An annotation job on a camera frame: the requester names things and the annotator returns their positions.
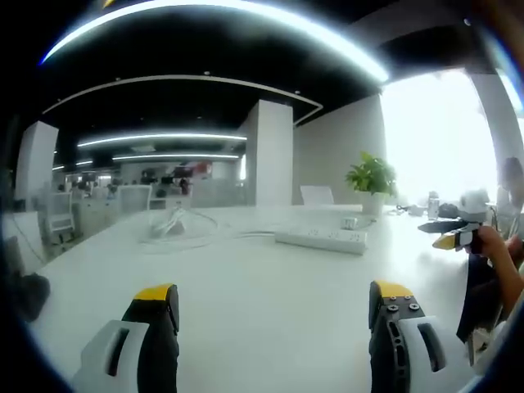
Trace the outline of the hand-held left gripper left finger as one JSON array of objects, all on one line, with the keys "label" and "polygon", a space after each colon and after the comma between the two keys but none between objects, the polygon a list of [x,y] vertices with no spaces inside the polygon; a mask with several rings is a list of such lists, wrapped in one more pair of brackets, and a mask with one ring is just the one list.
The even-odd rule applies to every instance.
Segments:
[{"label": "hand-held left gripper left finger", "polygon": [[179,309],[172,283],[141,290],[122,319],[102,327],[81,352],[76,392],[175,392]]}]

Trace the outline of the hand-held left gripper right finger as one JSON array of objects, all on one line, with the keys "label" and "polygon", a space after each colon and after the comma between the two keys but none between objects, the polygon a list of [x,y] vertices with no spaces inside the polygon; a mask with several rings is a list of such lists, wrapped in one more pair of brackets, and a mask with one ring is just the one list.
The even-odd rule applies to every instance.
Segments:
[{"label": "hand-held left gripper right finger", "polygon": [[400,284],[370,283],[368,327],[372,392],[458,392],[474,378],[465,345]]}]

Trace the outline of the person's right hand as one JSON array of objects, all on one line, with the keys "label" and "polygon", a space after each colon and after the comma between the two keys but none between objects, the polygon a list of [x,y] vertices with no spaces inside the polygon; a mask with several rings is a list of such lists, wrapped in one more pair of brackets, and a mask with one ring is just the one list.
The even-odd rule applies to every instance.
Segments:
[{"label": "person's right hand", "polygon": [[491,260],[492,264],[498,268],[507,263],[512,263],[507,245],[499,233],[492,227],[480,226],[478,237],[481,239],[481,253]]}]

